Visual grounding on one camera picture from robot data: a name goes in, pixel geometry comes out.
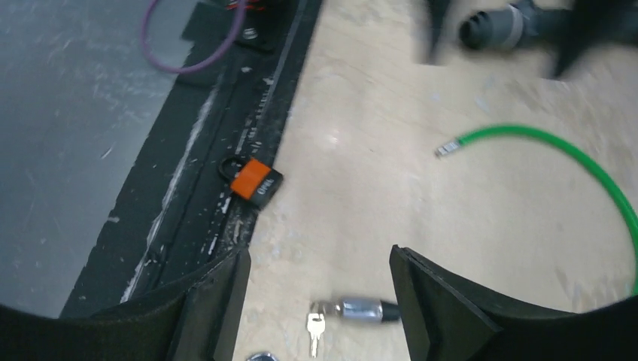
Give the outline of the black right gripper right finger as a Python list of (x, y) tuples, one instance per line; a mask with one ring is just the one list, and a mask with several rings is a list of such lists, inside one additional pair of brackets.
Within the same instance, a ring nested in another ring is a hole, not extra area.
[(635, 360), (637, 298), (586, 313), (503, 295), (394, 245), (390, 270), (413, 360)]

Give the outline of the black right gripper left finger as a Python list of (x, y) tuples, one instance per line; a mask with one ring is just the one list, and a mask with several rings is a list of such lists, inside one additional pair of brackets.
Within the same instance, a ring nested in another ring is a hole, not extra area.
[(3, 360), (231, 360), (248, 285), (246, 247), (89, 317), (1, 308)]

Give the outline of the orange black padlock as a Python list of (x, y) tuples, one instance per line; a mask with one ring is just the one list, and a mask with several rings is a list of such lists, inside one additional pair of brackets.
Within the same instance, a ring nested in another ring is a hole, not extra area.
[(227, 156), (217, 169), (234, 195), (259, 210), (269, 204), (284, 181), (282, 173), (249, 156)]

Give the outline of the green cable lock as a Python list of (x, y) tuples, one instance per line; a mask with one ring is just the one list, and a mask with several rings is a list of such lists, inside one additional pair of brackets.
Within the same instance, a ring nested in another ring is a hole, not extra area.
[(637, 214), (626, 195), (622, 192), (617, 183), (609, 176), (609, 174), (589, 155), (584, 153), (575, 145), (557, 137), (556, 135), (530, 126), (497, 124), (474, 129), (471, 132), (456, 137), (440, 147), (437, 147), (434, 150), (434, 154), (436, 157), (440, 158), (458, 151), (470, 144), (476, 143), (477, 141), (481, 141), (486, 138), (497, 138), (503, 136), (532, 139), (559, 150), (566, 156), (573, 159), (574, 162), (577, 162), (590, 174), (590, 176), (592, 176), (592, 178), (598, 181), (615, 204), (618, 213), (621, 215), (624, 220), (624, 224), (627, 227), (628, 234), (633, 245), (633, 251), (637, 252)]

